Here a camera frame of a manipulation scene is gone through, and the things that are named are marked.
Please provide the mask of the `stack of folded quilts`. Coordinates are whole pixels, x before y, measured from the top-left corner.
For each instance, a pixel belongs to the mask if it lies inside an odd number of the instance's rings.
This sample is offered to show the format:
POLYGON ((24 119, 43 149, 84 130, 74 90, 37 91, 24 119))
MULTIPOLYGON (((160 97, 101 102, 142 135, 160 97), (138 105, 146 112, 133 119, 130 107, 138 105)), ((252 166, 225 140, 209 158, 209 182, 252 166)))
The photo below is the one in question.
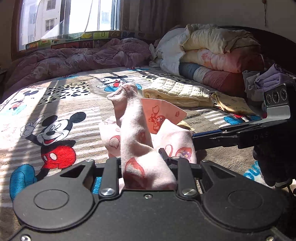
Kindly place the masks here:
POLYGON ((246 30, 192 24, 180 59, 182 77, 230 96, 245 97, 244 71, 261 72, 264 60, 259 42, 246 30))

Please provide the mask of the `yellow patterned folded cloth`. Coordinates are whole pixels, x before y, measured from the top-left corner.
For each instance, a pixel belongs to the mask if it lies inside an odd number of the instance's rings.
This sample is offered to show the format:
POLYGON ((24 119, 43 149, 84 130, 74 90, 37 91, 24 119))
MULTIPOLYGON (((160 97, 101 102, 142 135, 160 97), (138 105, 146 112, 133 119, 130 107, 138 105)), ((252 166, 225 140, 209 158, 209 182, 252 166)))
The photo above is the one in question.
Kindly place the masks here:
POLYGON ((255 115, 245 100, 215 91, 211 94, 214 105, 226 113, 255 115))

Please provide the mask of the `pile of small folded clothes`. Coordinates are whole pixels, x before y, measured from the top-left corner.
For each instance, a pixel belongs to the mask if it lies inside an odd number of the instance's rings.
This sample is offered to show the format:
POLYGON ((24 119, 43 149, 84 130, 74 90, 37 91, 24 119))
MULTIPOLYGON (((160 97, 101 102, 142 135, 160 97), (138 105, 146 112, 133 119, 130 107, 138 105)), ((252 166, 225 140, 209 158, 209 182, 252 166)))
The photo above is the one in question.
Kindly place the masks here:
POLYGON ((264 100, 264 92, 295 79, 295 74, 281 68, 277 64, 273 64, 265 72, 244 71, 242 75, 246 96, 255 102, 264 100))

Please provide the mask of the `white crumpled sheet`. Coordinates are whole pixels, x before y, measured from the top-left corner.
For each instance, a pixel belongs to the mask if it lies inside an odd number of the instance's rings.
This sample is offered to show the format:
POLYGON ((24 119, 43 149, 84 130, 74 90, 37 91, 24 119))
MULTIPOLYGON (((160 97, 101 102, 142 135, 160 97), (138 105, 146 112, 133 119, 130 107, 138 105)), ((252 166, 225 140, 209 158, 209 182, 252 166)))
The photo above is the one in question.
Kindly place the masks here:
POLYGON ((175 28, 168 31, 158 45, 149 46, 151 52, 150 67, 161 68, 164 72, 180 76, 180 59, 185 55, 184 44, 189 40, 192 32, 217 27, 214 24, 188 24, 185 28, 175 28))

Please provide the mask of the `folded yellow quilted blanket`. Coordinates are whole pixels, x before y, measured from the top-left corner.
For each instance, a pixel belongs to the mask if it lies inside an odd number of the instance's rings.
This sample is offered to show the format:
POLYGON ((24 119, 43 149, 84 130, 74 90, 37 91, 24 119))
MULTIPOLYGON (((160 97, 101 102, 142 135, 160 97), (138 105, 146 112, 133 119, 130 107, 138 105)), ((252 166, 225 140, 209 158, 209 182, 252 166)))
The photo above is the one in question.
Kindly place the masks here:
POLYGON ((144 98, 161 99, 182 108, 213 107, 210 91, 202 86, 183 84, 159 77, 142 89, 144 98))

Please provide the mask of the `colourful alphabet play mat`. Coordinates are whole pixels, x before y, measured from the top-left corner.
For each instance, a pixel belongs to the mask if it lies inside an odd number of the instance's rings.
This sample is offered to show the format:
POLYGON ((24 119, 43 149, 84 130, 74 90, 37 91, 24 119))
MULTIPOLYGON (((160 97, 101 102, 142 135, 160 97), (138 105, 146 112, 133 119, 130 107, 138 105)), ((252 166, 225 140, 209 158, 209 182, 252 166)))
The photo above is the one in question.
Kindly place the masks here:
POLYGON ((76 34, 67 34, 65 38, 41 39, 26 44, 26 51, 39 49, 60 49, 60 48, 94 48, 104 45, 111 39, 137 38, 143 39, 145 33, 138 31, 94 31, 76 34))

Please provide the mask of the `brown window curtain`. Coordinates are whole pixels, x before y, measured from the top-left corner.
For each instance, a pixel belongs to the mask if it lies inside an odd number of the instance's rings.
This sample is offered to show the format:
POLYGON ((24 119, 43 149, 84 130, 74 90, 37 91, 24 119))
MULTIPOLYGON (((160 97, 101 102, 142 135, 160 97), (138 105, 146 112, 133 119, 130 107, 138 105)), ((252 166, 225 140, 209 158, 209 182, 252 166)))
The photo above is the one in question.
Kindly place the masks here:
POLYGON ((180 22, 180 1, 121 1, 120 30, 162 37, 180 22))

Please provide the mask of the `Mickey Mouse bed blanket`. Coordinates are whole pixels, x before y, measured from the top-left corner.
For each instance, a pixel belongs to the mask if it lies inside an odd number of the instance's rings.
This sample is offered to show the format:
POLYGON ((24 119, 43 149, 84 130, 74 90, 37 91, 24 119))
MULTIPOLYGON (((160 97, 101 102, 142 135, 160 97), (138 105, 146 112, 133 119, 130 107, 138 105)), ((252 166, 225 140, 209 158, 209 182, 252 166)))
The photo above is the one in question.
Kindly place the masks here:
POLYGON ((59 152, 70 157, 71 164, 87 158, 102 163, 107 159, 107 149, 99 124, 114 114, 107 95, 128 82, 135 83, 142 92, 158 78, 193 84, 150 67, 102 69, 35 83, 16 91, 1 104, 1 240, 7 240, 20 226, 11 198, 35 181, 43 172, 46 159, 39 145, 23 137, 24 127, 29 126, 37 135, 46 118, 54 115, 62 121, 83 112, 85 119, 75 123, 65 138, 71 147, 62 144, 59 152))

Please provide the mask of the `purple crumpled comforter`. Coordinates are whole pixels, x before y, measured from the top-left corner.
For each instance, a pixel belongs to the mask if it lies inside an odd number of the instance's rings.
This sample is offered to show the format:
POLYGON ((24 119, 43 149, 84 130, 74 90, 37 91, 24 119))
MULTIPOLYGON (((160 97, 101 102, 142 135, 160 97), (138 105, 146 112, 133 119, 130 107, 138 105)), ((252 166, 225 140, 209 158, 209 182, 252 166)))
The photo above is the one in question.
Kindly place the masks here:
POLYGON ((139 39, 112 39, 98 48, 60 48, 34 51, 14 61, 1 83, 1 101, 17 90, 77 72, 137 67, 151 56, 149 45, 139 39))

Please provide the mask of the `pink fox print garment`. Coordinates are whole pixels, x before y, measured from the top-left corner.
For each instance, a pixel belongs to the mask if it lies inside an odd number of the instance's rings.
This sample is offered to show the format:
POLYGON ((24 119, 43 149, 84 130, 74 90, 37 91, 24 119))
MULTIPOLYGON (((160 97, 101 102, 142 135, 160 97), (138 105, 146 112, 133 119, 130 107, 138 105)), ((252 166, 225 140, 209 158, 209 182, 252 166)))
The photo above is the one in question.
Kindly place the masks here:
POLYGON ((174 190, 177 181, 159 153, 181 157, 196 164, 189 130, 165 119, 156 134, 149 131, 142 101, 133 83, 121 85, 109 94, 114 116, 99 125, 101 139, 110 157, 121 157, 119 186, 127 189, 174 190))

